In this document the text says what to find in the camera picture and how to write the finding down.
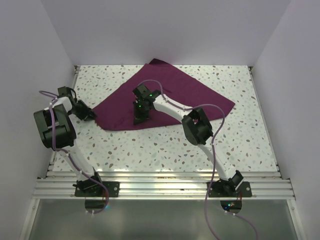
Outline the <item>purple cloth mat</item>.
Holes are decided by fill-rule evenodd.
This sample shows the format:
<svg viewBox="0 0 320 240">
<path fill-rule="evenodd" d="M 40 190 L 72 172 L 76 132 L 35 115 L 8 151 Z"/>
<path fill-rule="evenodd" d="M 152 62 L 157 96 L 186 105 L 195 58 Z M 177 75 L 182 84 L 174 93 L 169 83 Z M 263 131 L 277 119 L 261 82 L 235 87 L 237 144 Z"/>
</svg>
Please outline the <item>purple cloth mat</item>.
<svg viewBox="0 0 320 240">
<path fill-rule="evenodd" d="M 163 90 L 172 100 L 189 107 L 204 104 L 205 114 L 211 121 L 228 115 L 235 106 L 230 99 L 173 65 L 153 59 L 93 109 L 95 122 L 100 128 L 107 131 L 131 131 L 179 124 L 178 120 L 154 110 L 150 111 L 147 121 L 134 124 L 133 90 L 140 83 L 151 91 Z"/>
</svg>

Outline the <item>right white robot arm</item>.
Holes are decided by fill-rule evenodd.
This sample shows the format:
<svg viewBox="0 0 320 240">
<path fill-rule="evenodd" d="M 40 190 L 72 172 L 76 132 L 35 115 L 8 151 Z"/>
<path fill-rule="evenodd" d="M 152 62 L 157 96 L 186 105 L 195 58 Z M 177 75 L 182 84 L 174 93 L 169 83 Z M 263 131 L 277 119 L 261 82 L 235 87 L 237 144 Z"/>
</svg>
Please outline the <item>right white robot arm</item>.
<svg viewBox="0 0 320 240">
<path fill-rule="evenodd" d="M 135 101 L 134 124 L 143 123 L 149 119 L 149 111 L 155 110 L 164 113 L 182 124 L 185 138 L 194 146 L 199 147 L 213 164 L 213 173 L 217 172 L 219 180 L 208 185 L 218 193 L 235 196 L 240 190 L 244 177 L 231 163 L 218 158 L 214 140 L 225 122 L 223 110 L 213 104 L 198 106 L 183 105 L 167 95 L 162 90 L 150 91 L 144 84 L 138 85 L 134 90 Z M 214 107 L 222 113 L 222 124 L 213 132 L 213 127 L 203 107 Z"/>
</svg>

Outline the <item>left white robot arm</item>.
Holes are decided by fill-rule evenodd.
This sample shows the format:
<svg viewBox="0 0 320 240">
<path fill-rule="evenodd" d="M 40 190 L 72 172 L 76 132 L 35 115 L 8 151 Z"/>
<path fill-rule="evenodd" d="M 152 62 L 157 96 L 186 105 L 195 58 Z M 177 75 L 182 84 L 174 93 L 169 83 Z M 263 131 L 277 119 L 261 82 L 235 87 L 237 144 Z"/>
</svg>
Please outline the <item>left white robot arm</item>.
<svg viewBox="0 0 320 240">
<path fill-rule="evenodd" d="M 82 121 L 96 119 L 94 111 L 87 106 L 73 88 L 60 87 L 58 93 L 40 90 L 39 93 L 51 98 L 47 108 L 33 114 L 43 145 L 62 155 L 77 177 L 76 187 L 92 196 L 103 193 L 104 184 L 98 172 L 85 159 L 77 144 L 77 133 L 70 115 Z"/>
</svg>

